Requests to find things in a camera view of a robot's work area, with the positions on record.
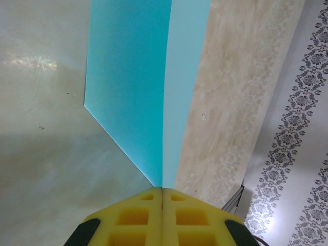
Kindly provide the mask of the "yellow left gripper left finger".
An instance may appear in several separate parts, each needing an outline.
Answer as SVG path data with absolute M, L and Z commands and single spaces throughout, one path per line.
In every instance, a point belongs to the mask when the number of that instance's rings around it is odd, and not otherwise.
M 147 189 L 87 216 L 68 245 L 162 245 L 162 188 Z

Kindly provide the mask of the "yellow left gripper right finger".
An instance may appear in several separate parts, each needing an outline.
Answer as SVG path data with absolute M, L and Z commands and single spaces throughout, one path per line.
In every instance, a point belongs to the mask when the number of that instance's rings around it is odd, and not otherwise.
M 162 244 L 259 245 L 235 215 L 174 189 L 162 192 Z

